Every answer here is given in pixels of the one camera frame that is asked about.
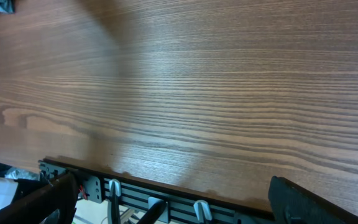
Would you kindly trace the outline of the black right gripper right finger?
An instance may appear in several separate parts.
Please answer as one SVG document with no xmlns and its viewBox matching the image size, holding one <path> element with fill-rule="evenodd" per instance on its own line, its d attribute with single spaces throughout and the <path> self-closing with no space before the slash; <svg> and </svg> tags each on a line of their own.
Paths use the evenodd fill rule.
<svg viewBox="0 0 358 224">
<path fill-rule="evenodd" d="M 358 224 L 358 216 L 284 177 L 272 177 L 268 199 L 277 223 Z"/>
</svg>

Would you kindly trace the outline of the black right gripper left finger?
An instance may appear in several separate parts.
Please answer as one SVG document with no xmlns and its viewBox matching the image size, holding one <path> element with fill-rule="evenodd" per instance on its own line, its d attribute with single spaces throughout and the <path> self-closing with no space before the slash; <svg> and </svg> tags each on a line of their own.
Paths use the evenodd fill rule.
<svg viewBox="0 0 358 224">
<path fill-rule="evenodd" d="M 0 224 L 41 223 L 58 212 L 57 223 L 71 223 L 76 212 L 79 184 L 72 173 L 63 173 L 41 188 L 0 209 Z"/>
</svg>

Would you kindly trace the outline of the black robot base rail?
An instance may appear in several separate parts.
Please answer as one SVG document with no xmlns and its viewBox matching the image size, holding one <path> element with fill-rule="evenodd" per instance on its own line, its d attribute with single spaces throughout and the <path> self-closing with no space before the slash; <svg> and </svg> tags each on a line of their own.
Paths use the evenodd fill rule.
<svg viewBox="0 0 358 224">
<path fill-rule="evenodd" d="M 43 159 L 40 180 L 67 172 L 75 176 L 82 200 L 77 223 L 97 216 L 103 223 L 274 223 L 272 213 L 188 194 L 138 180 L 107 175 Z"/>
</svg>

